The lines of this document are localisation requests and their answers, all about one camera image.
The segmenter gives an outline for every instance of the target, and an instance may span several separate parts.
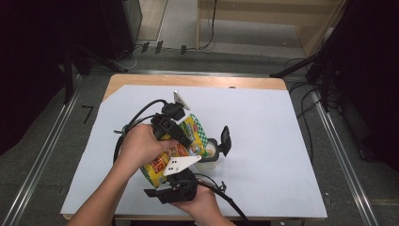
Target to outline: food package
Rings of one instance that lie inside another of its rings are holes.
[[[182,144],[178,143],[159,154],[150,164],[140,168],[144,176],[155,188],[167,180],[167,177],[164,176],[164,169],[167,167],[171,157],[196,155],[206,157],[208,155],[205,149],[208,144],[208,138],[195,115],[190,114],[179,126],[192,141],[191,145],[186,149]]]

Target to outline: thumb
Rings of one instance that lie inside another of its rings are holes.
[[[176,139],[167,139],[159,142],[162,146],[162,150],[166,150],[168,148],[171,148],[175,146],[176,144],[179,143]]]

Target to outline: table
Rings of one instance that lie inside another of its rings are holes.
[[[203,173],[227,185],[226,194],[251,220],[323,219],[326,208],[311,168],[291,100],[282,80],[186,75],[114,75],[105,92],[88,145],[73,177],[61,214],[70,218],[100,184],[112,166],[120,129],[142,106],[155,99],[173,101],[178,90],[201,122],[207,137],[219,140],[231,130],[229,155]],[[149,109],[159,112],[161,106]],[[141,172],[129,181],[116,211],[124,219],[191,219],[155,198]],[[238,214],[217,197],[229,219]]]
[[[322,45],[328,30],[342,16],[345,0],[218,0],[216,20],[294,25],[307,57]],[[198,0],[197,49],[200,20],[212,19],[215,0]]]

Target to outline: white bracket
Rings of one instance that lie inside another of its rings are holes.
[[[164,176],[181,172],[201,160],[201,156],[172,157],[164,170]]]
[[[183,100],[183,98],[179,94],[178,90],[173,91],[173,97],[174,97],[175,103],[179,103],[183,106],[184,109],[190,110],[190,106]]]

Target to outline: white tabletop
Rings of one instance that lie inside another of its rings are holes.
[[[207,137],[220,142],[225,125],[231,150],[220,156],[215,169],[202,171],[227,185],[226,194],[252,219],[327,217],[311,162],[287,90],[222,89],[163,86],[123,86],[102,104],[88,145],[61,209],[73,215],[98,187],[112,166],[119,130],[146,104],[156,99],[173,102],[178,90],[191,106]],[[161,111],[155,105],[142,116]],[[117,218],[176,218],[189,216],[143,189],[152,188],[140,171],[130,180],[116,211]],[[228,218],[238,214],[217,197]]]

